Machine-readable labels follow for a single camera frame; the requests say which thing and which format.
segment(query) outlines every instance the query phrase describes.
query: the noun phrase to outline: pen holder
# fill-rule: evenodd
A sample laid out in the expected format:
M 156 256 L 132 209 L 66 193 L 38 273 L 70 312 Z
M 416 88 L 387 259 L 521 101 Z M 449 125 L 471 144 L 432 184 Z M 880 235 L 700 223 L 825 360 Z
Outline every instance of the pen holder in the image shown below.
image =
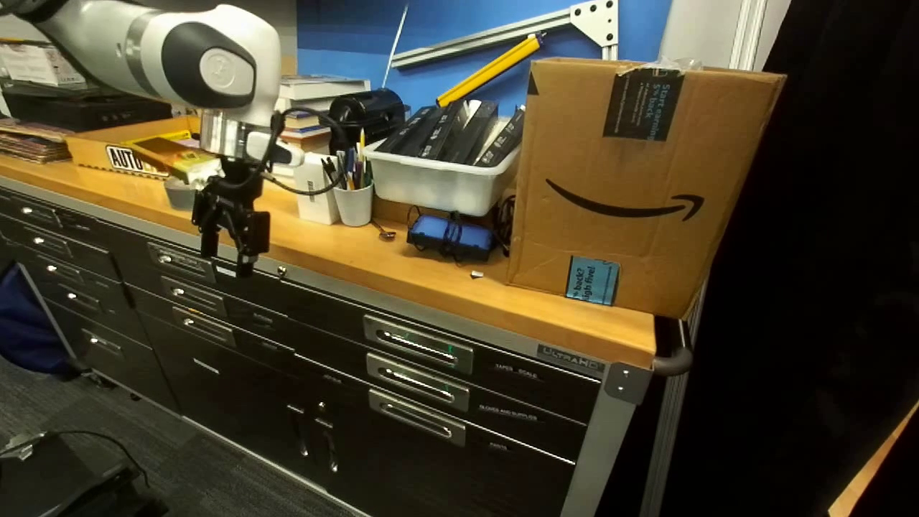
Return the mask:
M 374 184 L 360 187 L 360 189 L 334 189 L 336 204 L 338 204 L 338 219 L 346 227 L 361 227 L 372 223 L 374 212 Z

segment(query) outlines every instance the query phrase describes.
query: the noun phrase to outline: blue sticker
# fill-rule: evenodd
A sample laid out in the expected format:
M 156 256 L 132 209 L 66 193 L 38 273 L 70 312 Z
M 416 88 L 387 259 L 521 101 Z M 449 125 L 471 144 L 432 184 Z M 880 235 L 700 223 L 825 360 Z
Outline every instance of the blue sticker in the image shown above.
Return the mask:
M 573 256 L 565 296 L 591 305 L 613 305 L 618 278 L 618 265 Z

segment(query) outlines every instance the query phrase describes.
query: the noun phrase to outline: plastic bin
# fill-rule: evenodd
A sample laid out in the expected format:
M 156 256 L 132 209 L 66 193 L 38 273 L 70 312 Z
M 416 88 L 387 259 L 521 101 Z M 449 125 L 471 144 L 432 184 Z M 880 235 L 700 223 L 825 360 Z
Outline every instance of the plastic bin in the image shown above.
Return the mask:
M 380 199 L 478 219 L 498 204 L 518 166 L 518 150 L 498 166 L 393 154 L 374 146 L 366 154 Z

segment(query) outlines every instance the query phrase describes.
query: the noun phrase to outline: cardboard box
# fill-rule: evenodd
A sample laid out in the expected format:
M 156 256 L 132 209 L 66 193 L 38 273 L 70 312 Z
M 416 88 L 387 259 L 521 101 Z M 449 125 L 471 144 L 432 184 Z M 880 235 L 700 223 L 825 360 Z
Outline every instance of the cardboard box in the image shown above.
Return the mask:
M 163 140 L 186 140 L 198 131 L 198 118 L 163 118 L 149 124 L 110 125 L 94 131 L 74 131 L 66 138 L 66 150 L 74 166 L 94 171 L 117 171 L 136 177 L 168 177 L 175 174 L 175 151 L 160 151 Z
M 685 315 L 782 75 L 535 59 L 508 281 Z

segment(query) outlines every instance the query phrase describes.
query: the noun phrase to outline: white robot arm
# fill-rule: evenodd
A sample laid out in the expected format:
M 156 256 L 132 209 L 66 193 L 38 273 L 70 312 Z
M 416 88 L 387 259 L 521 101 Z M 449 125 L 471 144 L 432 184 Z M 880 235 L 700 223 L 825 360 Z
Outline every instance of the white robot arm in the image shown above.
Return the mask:
M 201 110 L 201 150 L 224 163 L 224 177 L 212 177 L 195 200 L 201 256 L 215 256 L 224 227 L 247 273 L 268 249 L 268 212 L 257 212 L 254 200 L 278 124 L 278 32 L 237 5 L 158 12 L 120 0 L 0 0 L 0 15 L 34 23 L 113 88 Z

